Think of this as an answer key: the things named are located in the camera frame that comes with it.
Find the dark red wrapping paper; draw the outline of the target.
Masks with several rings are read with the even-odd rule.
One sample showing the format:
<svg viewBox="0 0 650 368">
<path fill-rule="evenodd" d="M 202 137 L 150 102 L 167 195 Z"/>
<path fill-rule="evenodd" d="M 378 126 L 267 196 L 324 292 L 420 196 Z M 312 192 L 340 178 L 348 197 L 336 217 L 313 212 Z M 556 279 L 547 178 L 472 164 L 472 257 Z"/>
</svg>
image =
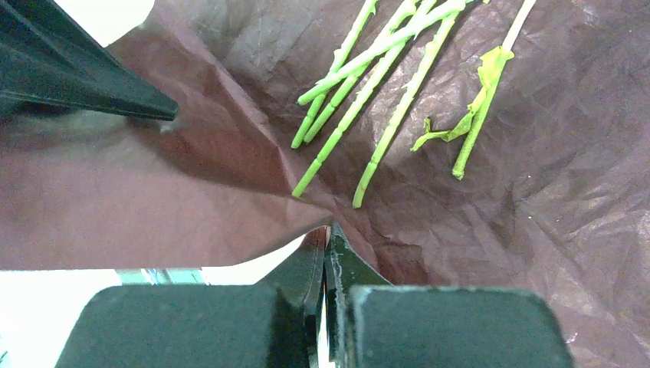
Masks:
<svg viewBox="0 0 650 368">
<path fill-rule="evenodd" d="M 328 133 L 291 149 L 296 100 L 359 1 L 156 1 L 108 47 L 173 122 L 27 106 L 1 119 L 1 266 L 229 266 L 318 222 L 394 284 L 530 288 L 579 367 L 649 365 L 649 3 L 538 1 L 469 157 L 447 130 L 519 1 L 461 15 L 364 196 L 353 193 L 433 31 L 375 91 L 301 199 Z"/>
</svg>

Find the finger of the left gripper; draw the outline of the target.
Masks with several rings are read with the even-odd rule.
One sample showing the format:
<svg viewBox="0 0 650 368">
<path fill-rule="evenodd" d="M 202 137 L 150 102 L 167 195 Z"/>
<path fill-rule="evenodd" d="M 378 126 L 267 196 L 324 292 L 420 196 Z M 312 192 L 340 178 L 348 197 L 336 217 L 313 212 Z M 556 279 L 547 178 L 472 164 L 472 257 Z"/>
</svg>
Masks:
<svg viewBox="0 0 650 368">
<path fill-rule="evenodd" d="M 179 105 L 54 1 L 1 3 L 1 113 L 24 103 L 174 120 Z"/>
</svg>

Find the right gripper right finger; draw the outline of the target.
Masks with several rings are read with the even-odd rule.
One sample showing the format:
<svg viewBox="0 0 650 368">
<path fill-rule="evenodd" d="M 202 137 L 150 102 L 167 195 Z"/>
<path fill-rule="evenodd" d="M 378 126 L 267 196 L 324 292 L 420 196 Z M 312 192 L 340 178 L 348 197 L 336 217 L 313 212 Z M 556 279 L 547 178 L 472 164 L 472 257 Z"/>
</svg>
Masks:
<svg viewBox="0 0 650 368">
<path fill-rule="evenodd" d="M 335 367 L 571 367 L 560 324 L 517 287 L 395 285 L 330 226 L 324 259 Z"/>
</svg>

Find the thin green filler sprig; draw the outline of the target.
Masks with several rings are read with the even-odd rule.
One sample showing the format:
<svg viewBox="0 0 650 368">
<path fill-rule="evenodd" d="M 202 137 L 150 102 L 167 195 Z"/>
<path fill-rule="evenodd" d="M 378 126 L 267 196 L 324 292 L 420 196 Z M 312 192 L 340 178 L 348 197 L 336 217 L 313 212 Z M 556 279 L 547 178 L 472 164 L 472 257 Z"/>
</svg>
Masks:
<svg viewBox="0 0 650 368">
<path fill-rule="evenodd" d="M 415 152 L 430 140 L 440 139 L 448 143 L 460 136 L 464 136 L 465 141 L 451 169 L 451 174 L 457 180 L 461 180 L 465 176 L 468 159 L 487 117 L 506 63 L 515 57 L 513 46 L 516 38 L 535 4 L 535 0 L 523 1 L 501 44 L 480 56 L 481 65 L 478 67 L 477 72 L 481 82 L 481 89 L 468 105 L 467 113 L 459 120 L 457 125 L 450 130 L 434 131 L 431 129 L 431 120 L 427 118 L 424 124 L 425 133 L 410 148 L 412 152 Z"/>
</svg>

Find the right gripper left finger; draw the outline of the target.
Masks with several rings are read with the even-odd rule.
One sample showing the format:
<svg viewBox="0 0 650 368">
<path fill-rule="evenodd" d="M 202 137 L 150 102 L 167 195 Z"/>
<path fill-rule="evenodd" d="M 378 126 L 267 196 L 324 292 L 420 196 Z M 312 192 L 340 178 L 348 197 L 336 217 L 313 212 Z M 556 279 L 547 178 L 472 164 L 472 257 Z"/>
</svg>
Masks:
<svg viewBox="0 0 650 368">
<path fill-rule="evenodd" d="M 251 285 L 128 284 L 84 306 L 59 367 L 315 367 L 325 230 Z"/>
</svg>

